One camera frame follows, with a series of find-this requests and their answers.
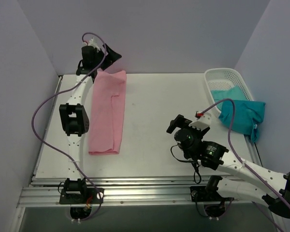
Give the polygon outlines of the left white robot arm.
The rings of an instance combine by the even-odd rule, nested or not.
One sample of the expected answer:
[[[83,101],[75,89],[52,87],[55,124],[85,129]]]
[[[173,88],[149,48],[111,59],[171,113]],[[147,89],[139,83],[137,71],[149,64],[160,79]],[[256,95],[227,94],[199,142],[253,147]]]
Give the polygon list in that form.
[[[77,203],[87,199],[88,190],[86,179],[81,174],[83,166],[83,148],[85,134],[89,130],[89,118],[84,104],[89,89],[97,76],[97,71],[110,67],[122,56],[112,50],[107,44],[103,45],[103,52],[96,45],[82,47],[82,59],[76,70],[76,83],[71,95],[65,104],[59,106],[59,115],[62,128],[68,140],[68,176],[64,184],[64,195],[71,196]]]

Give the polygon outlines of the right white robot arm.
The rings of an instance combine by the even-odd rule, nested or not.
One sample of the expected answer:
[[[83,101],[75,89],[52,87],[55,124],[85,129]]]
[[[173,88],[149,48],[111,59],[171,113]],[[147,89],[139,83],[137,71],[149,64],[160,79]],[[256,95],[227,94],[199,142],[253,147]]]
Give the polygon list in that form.
[[[206,121],[209,118],[200,116],[191,121],[178,115],[166,130],[174,134],[176,145],[183,152],[182,163],[190,163],[196,172],[202,166],[240,179],[236,183],[214,175],[205,187],[206,196],[212,200],[221,196],[257,202],[272,213],[290,219],[290,172],[271,171],[239,157],[231,148],[203,140],[210,130]]]

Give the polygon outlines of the pink t shirt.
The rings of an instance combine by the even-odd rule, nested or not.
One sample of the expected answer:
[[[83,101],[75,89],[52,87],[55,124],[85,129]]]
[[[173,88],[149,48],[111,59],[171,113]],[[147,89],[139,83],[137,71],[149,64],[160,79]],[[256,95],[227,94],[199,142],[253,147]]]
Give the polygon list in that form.
[[[98,72],[91,101],[88,153],[118,154],[122,142],[127,74]]]

